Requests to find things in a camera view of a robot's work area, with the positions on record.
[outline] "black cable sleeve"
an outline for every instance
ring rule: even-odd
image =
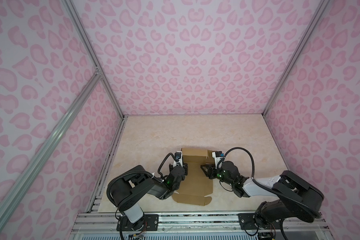
[[[220,186],[221,186],[222,188],[224,188],[224,190],[226,190],[226,191],[228,191],[228,192],[233,192],[233,190],[228,190],[228,189],[226,189],[225,187],[223,187],[223,185],[221,185],[221,181],[219,181],[219,183],[220,183]]]
[[[158,167],[158,170],[157,170],[158,174],[160,174],[162,179],[164,179],[164,177],[163,177],[163,174],[161,173],[160,170],[161,170],[162,166],[164,165],[164,162],[168,159],[169,156],[172,156],[173,160],[175,160],[175,156],[173,155],[173,153],[171,153],[171,152],[168,153],[167,156],[165,156],[164,160],[161,162],[161,164],[160,164],[160,166]]]
[[[251,237],[253,237],[253,236],[256,235],[257,232],[259,231],[259,226],[257,226],[256,232],[255,232],[254,234],[249,234],[249,233],[247,232],[247,230],[245,229],[245,226],[247,225],[247,223],[250,223],[250,222],[245,222],[245,223],[244,223],[244,231],[245,231],[246,234],[248,234],[248,235],[250,235]]]
[[[251,154],[247,149],[242,148],[242,147],[234,147],[234,148],[231,148],[230,150],[228,150],[228,151],[225,153],[224,157],[226,157],[226,156],[228,155],[228,153],[230,153],[232,150],[235,150],[235,149],[240,149],[240,150],[243,150],[243,151],[245,151],[246,153],[248,153],[248,155],[249,155],[250,158],[251,158],[251,162],[252,162],[252,174],[251,174],[251,177],[254,177],[254,160],[253,160],[252,154]]]
[[[281,234],[283,235],[283,238],[285,240],[288,240],[287,236],[285,235],[284,233],[284,229],[283,229],[283,222],[284,222],[285,218],[281,219],[280,222],[279,222],[279,225],[280,225],[280,231],[281,231]]]
[[[247,149],[242,148],[242,147],[234,147],[234,148],[231,148],[230,150],[228,150],[228,151],[225,153],[225,157],[227,156],[227,154],[228,154],[230,151],[235,150],[235,149],[241,149],[241,150],[245,151],[246,153],[248,153],[248,155],[250,156],[251,162],[252,162],[252,175],[251,175],[251,176],[252,176],[252,178],[253,178],[253,179],[252,179],[253,182],[254,182],[256,185],[258,185],[260,188],[262,188],[262,189],[264,189],[264,190],[266,190],[266,191],[269,191],[270,193],[275,194],[275,195],[278,196],[279,198],[288,199],[288,200],[290,200],[290,201],[292,201],[292,202],[294,202],[294,203],[297,203],[298,205],[302,206],[303,208],[305,208],[305,209],[307,209],[309,212],[311,212],[311,213],[315,216],[315,218],[321,218],[321,214],[320,214],[318,211],[316,211],[316,210],[308,207],[307,205],[305,205],[305,204],[303,204],[303,203],[301,203],[301,202],[299,202],[299,201],[296,201],[296,200],[294,200],[294,199],[292,199],[292,198],[290,198],[290,197],[287,197],[286,195],[284,195],[284,194],[282,194],[282,193],[280,193],[280,192],[274,191],[274,190],[272,190],[272,189],[270,189],[270,188],[268,188],[268,187],[266,187],[266,186],[258,183],[258,182],[256,181],[256,179],[254,179],[254,160],[253,160],[253,156],[251,155],[251,153],[250,153]]]

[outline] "cardboard flap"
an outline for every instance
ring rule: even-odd
[[[200,205],[200,206],[208,205],[212,201],[212,197],[202,197],[196,195],[177,194],[177,193],[173,193],[172,198],[173,200],[179,203]]]
[[[214,163],[212,151],[199,148],[182,148],[183,162],[188,164],[188,175],[180,184],[178,194],[172,198],[176,202],[205,206],[212,200],[206,195],[213,193],[211,181],[200,168],[206,163]]]

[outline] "pink spot pattern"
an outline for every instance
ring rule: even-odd
[[[129,115],[262,113],[318,4],[117,2],[74,0]]]
[[[266,121],[290,168],[324,193],[335,239],[360,239],[360,1],[333,2]]]
[[[90,130],[88,122],[97,118],[101,123]],[[102,83],[98,83],[21,201],[22,214],[19,211],[3,229],[8,239],[67,239],[77,213],[87,206],[118,123],[115,109]],[[77,146],[83,145],[85,151],[78,151]],[[5,190],[11,183],[1,188]]]
[[[0,0],[0,201],[93,73],[87,53],[59,0]],[[104,105],[107,111],[101,114],[97,111],[95,114],[106,116],[108,111],[110,114],[113,111],[107,95],[102,91],[97,93],[104,95],[103,103],[99,102],[99,105]],[[102,127],[109,128],[105,132],[111,132],[116,120],[111,116],[107,118],[108,126]],[[81,132],[86,134],[88,130],[84,128]],[[105,136],[100,135],[96,141],[105,147],[110,139],[106,140]],[[95,166],[96,160],[103,160],[102,153],[98,150],[96,159],[88,158],[86,161]],[[89,184],[93,181],[96,166],[93,173],[83,182],[89,181]],[[54,203],[55,192],[47,193],[48,182],[49,176],[38,176],[3,232],[5,239],[42,239],[47,229],[44,237],[51,236],[57,229],[56,238],[64,238],[73,215],[82,209],[82,205],[70,213],[69,220],[65,220],[61,228],[60,222],[55,223],[56,227],[50,226],[51,223],[36,227],[41,212],[44,213],[41,223],[48,219],[47,211],[44,211],[47,206],[54,214],[60,205]],[[76,195],[79,194],[78,190],[79,187],[74,190]],[[39,195],[44,196],[46,202],[33,201],[29,208],[31,200],[41,199]],[[66,193],[66,204],[70,206],[68,196]]]

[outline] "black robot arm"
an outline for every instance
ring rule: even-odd
[[[161,167],[169,156],[174,159],[173,165],[169,165],[169,175],[163,176]],[[138,165],[110,181],[107,187],[107,197],[122,215],[126,215],[135,230],[142,227],[144,212],[137,203],[145,194],[151,194],[158,199],[164,200],[170,197],[180,186],[188,173],[187,164],[182,162],[182,152],[177,151],[175,155],[169,153],[158,172],[161,177],[145,171],[144,167]]]
[[[250,156],[252,162],[251,177],[240,175],[233,162],[225,161],[226,155],[234,149],[244,150]],[[318,211],[324,200],[324,195],[293,172],[285,170],[279,176],[255,179],[253,157],[249,151],[241,147],[234,147],[226,154],[213,152],[212,156],[215,159],[215,164],[202,165],[203,172],[210,179],[216,178],[220,182],[229,184],[238,197],[255,195],[279,197],[273,202],[262,202],[255,211],[253,221],[259,228],[264,229],[273,221],[288,217],[297,217],[309,223],[313,222],[315,218],[321,218]]]

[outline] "cardboard box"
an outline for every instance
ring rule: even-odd
[[[192,205],[208,205],[212,197],[206,197],[213,192],[213,181],[207,178],[200,168],[206,163],[214,164],[212,151],[198,148],[182,148],[183,162],[188,164],[188,175],[180,183],[177,193],[172,198],[176,202]]]

